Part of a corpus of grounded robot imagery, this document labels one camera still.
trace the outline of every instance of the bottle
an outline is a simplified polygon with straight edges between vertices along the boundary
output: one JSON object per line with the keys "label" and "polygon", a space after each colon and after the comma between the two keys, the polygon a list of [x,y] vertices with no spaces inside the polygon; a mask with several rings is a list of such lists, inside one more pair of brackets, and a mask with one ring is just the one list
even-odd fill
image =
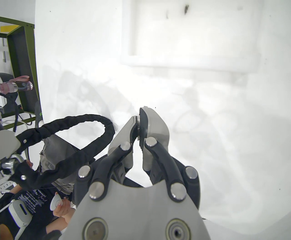
{"label": "bottle", "polygon": [[32,89],[33,84],[29,81],[29,76],[20,76],[9,80],[9,82],[0,84],[0,92],[3,94],[28,91]]}

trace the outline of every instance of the hand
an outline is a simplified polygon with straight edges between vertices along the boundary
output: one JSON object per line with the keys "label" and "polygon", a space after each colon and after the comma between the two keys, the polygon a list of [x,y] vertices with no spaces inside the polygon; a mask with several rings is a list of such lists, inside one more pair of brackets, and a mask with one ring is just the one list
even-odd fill
{"label": "hand", "polygon": [[68,199],[64,198],[62,201],[63,201],[63,205],[59,204],[56,207],[56,209],[53,211],[53,214],[56,217],[65,216],[71,209],[71,202]]}
{"label": "hand", "polygon": [[32,162],[30,162],[28,159],[26,160],[26,163],[28,164],[28,166],[30,166],[30,168],[32,168],[32,166],[33,166],[33,163]]}

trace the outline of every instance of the silver rivet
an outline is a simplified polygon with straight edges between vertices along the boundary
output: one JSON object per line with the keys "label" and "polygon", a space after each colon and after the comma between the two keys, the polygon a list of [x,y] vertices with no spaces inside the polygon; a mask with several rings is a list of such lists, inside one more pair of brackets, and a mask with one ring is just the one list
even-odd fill
{"label": "silver rivet", "polygon": [[92,199],[97,199],[104,193],[104,184],[102,182],[94,182],[89,187],[89,196]]}
{"label": "silver rivet", "polygon": [[171,220],[166,227],[167,240],[190,240],[191,232],[188,225],[181,219]]}
{"label": "silver rivet", "polygon": [[88,165],[85,165],[85,166],[83,166],[83,167],[81,167],[80,169],[79,169],[79,171],[78,171],[78,176],[80,177],[80,178],[84,178],[84,177],[87,177],[88,176],[88,174],[89,174],[89,172],[90,172],[90,166],[88,166]]}
{"label": "silver rivet", "polygon": [[120,148],[123,150],[123,151],[128,151],[131,147],[131,144],[129,142],[124,142],[122,144],[120,144]]}
{"label": "silver rivet", "polygon": [[137,140],[139,140],[139,132],[140,132],[140,127],[141,127],[141,116],[138,115],[136,117],[137,119]]}
{"label": "silver rivet", "polygon": [[153,147],[157,144],[157,140],[154,137],[148,137],[145,144],[149,147]]}
{"label": "silver rivet", "polygon": [[182,183],[175,182],[171,185],[171,194],[177,200],[184,200],[187,196],[187,190]]}
{"label": "silver rivet", "polygon": [[190,166],[186,167],[185,171],[186,171],[187,177],[190,179],[195,179],[198,177],[198,172],[193,167],[190,167]]}

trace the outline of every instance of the gray pants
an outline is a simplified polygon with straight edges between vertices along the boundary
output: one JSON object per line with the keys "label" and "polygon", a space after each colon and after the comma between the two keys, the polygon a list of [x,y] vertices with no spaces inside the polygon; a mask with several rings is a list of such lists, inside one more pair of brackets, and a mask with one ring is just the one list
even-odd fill
{"label": "gray pants", "polygon": [[[51,135],[43,141],[45,146],[40,153],[40,173],[43,173],[46,170],[55,169],[55,166],[58,162],[66,159],[76,152],[76,149],[74,149],[71,144],[58,137],[57,135]],[[70,195],[73,191],[77,174],[78,169],[73,174],[64,179],[57,179],[52,183],[52,185],[57,187],[62,193]]]}

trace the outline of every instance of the pink strap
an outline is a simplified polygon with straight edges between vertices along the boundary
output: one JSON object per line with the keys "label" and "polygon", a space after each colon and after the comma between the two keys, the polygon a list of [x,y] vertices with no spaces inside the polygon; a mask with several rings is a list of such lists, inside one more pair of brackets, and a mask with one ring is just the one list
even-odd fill
{"label": "pink strap", "polygon": [[29,80],[29,76],[23,75],[17,78],[10,79],[9,82],[27,82]]}

